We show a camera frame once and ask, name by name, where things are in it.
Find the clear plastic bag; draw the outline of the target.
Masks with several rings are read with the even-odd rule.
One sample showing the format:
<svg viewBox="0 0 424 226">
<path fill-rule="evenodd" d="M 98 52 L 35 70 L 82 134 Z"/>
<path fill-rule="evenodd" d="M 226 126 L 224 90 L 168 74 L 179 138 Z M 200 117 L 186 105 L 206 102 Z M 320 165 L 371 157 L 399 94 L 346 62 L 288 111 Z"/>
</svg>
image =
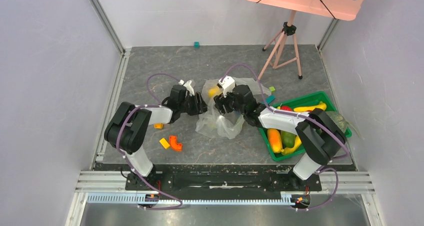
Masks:
<svg viewBox="0 0 424 226">
<path fill-rule="evenodd" d="M 195 130 L 209 138 L 234 139 L 240 134 L 245 120 L 240 113 L 234 111 L 220 114 L 214 99 L 208 97 L 208 90 L 217 87 L 217 83 L 217 79 L 207 80 L 202 88 L 201 95 L 207 104 L 207 111 L 199 116 Z"/>
</svg>

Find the orange yellow mango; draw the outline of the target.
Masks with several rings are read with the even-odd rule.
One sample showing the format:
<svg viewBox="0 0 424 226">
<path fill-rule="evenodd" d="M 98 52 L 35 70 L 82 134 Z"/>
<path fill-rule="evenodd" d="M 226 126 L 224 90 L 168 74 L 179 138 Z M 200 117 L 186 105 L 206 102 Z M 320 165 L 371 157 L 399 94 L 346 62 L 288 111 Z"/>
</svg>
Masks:
<svg viewBox="0 0 424 226">
<path fill-rule="evenodd" d="M 268 129 L 267 138 L 273 153 L 282 153 L 283 143 L 280 131 L 278 131 L 277 129 Z"/>
</svg>

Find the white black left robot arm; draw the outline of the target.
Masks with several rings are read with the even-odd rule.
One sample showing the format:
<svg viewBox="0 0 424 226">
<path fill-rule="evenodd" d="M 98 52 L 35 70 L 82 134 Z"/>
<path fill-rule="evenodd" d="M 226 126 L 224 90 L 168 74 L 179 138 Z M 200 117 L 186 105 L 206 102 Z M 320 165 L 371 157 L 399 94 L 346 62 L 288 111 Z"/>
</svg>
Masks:
<svg viewBox="0 0 424 226">
<path fill-rule="evenodd" d="M 208 106 L 200 92 L 191 92 L 183 85 L 174 85 L 168 97 L 156 105 L 135 105 L 122 102 L 104 131 L 106 142 L 116 148 L 138 176 L 138 183 L 144 189 L 152 189 L 157 184 L 157 176 L 152 173 L 154 164 L 146 155 L 142 144 L 150 125 L 171 124 L 181 114 L 196 116 L 207 111 Z"/>
</svg>

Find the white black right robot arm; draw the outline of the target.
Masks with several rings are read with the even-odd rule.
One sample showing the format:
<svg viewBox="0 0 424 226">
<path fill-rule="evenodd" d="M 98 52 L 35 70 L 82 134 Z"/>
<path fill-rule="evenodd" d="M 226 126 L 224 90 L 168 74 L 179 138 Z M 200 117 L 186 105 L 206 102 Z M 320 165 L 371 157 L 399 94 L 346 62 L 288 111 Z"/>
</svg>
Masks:
<svg viewBox="0 0 424 226">
<path fill-rule="evenodd" d="M 300 138 L 305 154 L 291 170 L 289 184 L 301 190 L 316 171 L 327 165 L 335 154 L 346 147 L 345 133 L 333 122 L 326 111 L 311 112 L 280 110 L 267 103 L 257 102 L 247 85 L 217 84 L 220 94 L 214 96 L 215 106 L 221 114 L 238 112 L 251 126 L 277 129 L 293 133 Z"/>
</svg>

